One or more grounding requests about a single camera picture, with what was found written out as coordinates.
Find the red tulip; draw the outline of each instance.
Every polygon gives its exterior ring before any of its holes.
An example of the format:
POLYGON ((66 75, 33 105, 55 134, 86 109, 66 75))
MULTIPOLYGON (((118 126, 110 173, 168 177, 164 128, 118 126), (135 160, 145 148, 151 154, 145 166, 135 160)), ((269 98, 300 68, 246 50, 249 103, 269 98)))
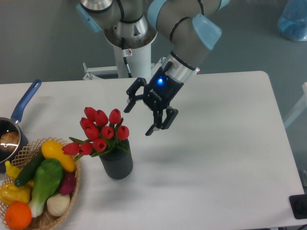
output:
POLYGON ((93 151, 92 144, 89 142, 85 142, 80 145, 80 154, 81 155, 89 155, 93 151))
POLYGON ((84 132, 90 141, 94 141, 99 138, 99 130, 96 127, 88 127, 84 130, 84 132))
POLYGON ((109 116, 109 121, 111 124, 119 124, 121 121, 120 111, 118 109, 113 109, 109 116))
POLYGON ((118 131, 117 131, 117 137, 120 140, 125 140, 129 137, 129 129, 126 126, 120 126, 118 127, 118 131))
POLYGON ((93 141, 93 148, 97 152, 102 152, 103 150, 106 149, 106 141, 103 139, 96 139, 93 141))
POLYGON ((95 109, 93 109, 92 107, 86 107, 84 109, 84 113, 90 121, 93 121, 93 122, 95 121, 95 114, 96 114, 95 109))
POLYGON ((111 139, 114 136, 114 130, 110 126, 105 126, 101 129, 101 135, 104 138, 111 139))
POLYGON ((77 142, 69 143, 65 145, 62 150, 66 155, 76 155, 79 153, 79 144, 77 142))
POLYGON ((100 127, 106 126, 109 122, 107 115, 102 110, 97 110, 95 113, 96 124, 100 127))
POLYGON ((86 130, 87 128, 90 128, 90 127, 96 128, 94 122, 85 118, 85 117, 81 118, 80 125, 81 125, 83 130, 86 130))

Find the pot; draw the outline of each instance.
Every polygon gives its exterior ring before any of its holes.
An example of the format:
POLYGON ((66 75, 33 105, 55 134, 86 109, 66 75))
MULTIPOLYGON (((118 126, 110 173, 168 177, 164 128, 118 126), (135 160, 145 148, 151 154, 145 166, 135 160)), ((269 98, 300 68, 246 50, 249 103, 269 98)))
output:
POLYGON ((16 105, 10 119, 0 117, 0 173, 6 171, 5 161, 12 161, 19 150, 22 150, 22 148, 29 143, 27 137, 22 133, 17 123, 21 122, 24 108, 41 84, 41 80, 35 80, 31 84, 27 92, 16 105))

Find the black vase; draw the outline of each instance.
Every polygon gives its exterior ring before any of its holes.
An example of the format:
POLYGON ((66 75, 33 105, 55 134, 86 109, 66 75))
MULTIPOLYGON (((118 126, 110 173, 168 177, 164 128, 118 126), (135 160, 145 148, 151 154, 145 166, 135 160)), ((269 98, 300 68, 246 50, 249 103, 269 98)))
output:
POLYGON ((126 139, 122 142, 127 145, 128 152, 115 148, 112 152, 99 156, 107 175, 116 180, 128 176, 133 168, 129 141, 126 139))

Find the yellow squash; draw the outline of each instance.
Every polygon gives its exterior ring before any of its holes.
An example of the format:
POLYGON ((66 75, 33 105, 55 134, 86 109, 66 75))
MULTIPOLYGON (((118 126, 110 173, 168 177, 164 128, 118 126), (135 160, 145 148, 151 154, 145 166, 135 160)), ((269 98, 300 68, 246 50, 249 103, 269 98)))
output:
POLYGON ((42 153, 46 159, 54 158, 57 159, 63 169, 68 172, 73 172, 76 169, 76 164, 70 155, 65 155, 62 150, 63 145, 55 140, 46 140, 42 144, 42 153))
MULTIPOLYGON (((17 168, 14 165, 11 165, 11 163, 9 161, 5 162, 5 167, 6 167, 6 174, 12 178, 13 180, 15 180, 18 176, 18 174, 20 173, 21 169, 17 168)), ((30 186, 31 188, 33 188, 34 182, 33 180, 30 180, 27 183, 28 186, 30 186)))
POLYGON ((14 183, 6 183, 0 186, 0 200, 10 206, 17 201, 28 204, 31 197, 31 188, 28 186, 16 187, 14 183))

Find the blue led light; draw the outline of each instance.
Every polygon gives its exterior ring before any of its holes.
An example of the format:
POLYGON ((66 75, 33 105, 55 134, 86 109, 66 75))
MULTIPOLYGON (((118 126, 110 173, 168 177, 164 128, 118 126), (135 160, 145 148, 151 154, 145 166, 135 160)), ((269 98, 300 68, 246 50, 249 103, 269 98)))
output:
POLYGON ((158 83, 158 85, 162 85, 163 84, 163 79, 159 78, 157 83, 158 83))

